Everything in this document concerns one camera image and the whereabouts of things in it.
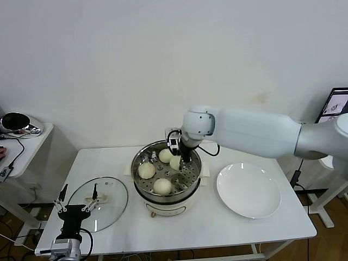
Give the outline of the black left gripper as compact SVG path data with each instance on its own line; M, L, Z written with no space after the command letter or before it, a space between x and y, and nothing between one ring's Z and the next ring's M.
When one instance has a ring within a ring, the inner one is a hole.
M99 203L97 183L94 184L92 201L87 205L67 205L64 206L68 184L65 184L59 196L54 200L54 205L58 211L58 216L63 220L60 237L79 237L82 221L87 219L87 212L91 212Z

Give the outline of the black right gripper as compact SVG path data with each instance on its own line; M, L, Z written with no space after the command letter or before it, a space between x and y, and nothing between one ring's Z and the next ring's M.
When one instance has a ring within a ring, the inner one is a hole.
M192 148L187 147L185 144L181 144L181 161L179 162L180 171L190 171Z

